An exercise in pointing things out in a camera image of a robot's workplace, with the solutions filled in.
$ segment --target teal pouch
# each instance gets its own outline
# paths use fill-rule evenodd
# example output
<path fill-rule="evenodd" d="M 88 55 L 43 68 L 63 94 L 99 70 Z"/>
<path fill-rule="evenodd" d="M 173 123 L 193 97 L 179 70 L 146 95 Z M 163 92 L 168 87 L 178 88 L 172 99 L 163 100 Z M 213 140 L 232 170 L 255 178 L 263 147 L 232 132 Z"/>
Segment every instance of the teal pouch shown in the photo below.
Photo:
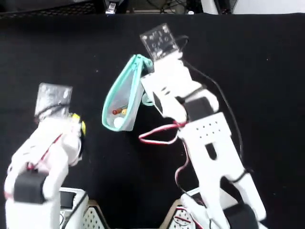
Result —
<path fill-rule="evenodd" d="M 144 92 L 140 82 L 143 70 L 152 72 L 153 62 L 142 55 L 134 55 L 107 94 L 102 111 L 104 127 L 112 131 L 132 131 Z"/>

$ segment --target white ball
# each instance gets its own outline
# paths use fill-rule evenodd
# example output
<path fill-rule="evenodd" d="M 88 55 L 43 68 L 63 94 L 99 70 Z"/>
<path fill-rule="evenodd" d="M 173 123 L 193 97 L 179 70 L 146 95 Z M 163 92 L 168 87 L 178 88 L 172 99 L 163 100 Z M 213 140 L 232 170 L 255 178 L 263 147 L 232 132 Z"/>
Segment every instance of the white ball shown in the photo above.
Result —
<path fill-rule="evenodd" d="M 117 117 L 114 119 L 113 121 L 113 125 L 115 128 L 120 128 L 122 126 L 124 122 L 124 118 L 123 117 Z"/>

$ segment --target yellow ball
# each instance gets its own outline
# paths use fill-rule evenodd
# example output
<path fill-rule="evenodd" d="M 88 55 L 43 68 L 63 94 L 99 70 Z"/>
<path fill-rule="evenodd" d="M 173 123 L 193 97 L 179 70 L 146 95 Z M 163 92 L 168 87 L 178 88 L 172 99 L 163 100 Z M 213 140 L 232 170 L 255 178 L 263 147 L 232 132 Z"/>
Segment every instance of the yellow ball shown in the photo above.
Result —
<path fill-rule="evenodd" d="M 122 114 L 123 114 L 123 115 L 126 115 L 126 113 L 127 113 L 127 109 L 123 109 L 123 110 L 122 110 Z"/>

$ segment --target black fabric backdrop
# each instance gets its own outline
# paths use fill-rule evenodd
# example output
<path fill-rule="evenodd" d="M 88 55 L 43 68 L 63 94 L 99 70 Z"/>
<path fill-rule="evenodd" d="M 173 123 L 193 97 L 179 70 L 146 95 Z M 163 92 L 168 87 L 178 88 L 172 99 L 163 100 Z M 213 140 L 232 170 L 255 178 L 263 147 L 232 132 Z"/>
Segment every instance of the black fabric backdrop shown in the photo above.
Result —
<path fill-rule="evenodd" d="M 272 229 L 298 228 L 304 202 L 303 153 L 305 15 L 45 17 L 0 21 L 0 177 L 11 155 L 35 129 L 41 82 L 73 86 L 71 111 L 87 123 L 87 153 L 69 171 L 67 187 L 85 189 L 111 227 L 158 227 L 181 195 L 174 172 L 184 163 L 180 143 L 149 146 L 137 135 L 167 123 L 141 106 L 132 133 L 101 125 L 105 96 L 128 59 L 146 54 L 139 34 L 167 22 L 188 35 L 184 57 L 218 81 L 244 139 L 244 164 Z M 199 75 L 195 80 L 215 88 Z M 235 139 L 231 118 L 221 101 Z M 195 188 L 192 167 L 181 175 Z M 4 198 L 1 198 L 4 227 Z"/>

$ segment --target yellow object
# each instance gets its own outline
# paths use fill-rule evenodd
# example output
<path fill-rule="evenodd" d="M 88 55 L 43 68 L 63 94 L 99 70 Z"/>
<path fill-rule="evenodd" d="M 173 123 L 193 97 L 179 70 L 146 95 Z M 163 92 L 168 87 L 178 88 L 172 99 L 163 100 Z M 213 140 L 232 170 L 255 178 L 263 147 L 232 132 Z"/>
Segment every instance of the yellow object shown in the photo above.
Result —
<path fill-rule="evenodd" d="M 78 114 L 75 114 L 75 113 L 72 114 L 72 118 L 75 118 L 75 119 L 78 119 L 78 120 L 81 119 L 81 117 Z M 81 122 L 81 130 L 82 130 L 83 134 L 86 135 L 86 124 L 85 124 L 84 121 Z"/>
<path fill-rule="evenodd" d="M 123 109 L 123 110 L 122 110 L 122 114 L 123 114 L 123 115 L 126 115 L 126 113 L 127 113 L 127 109 Z"/>

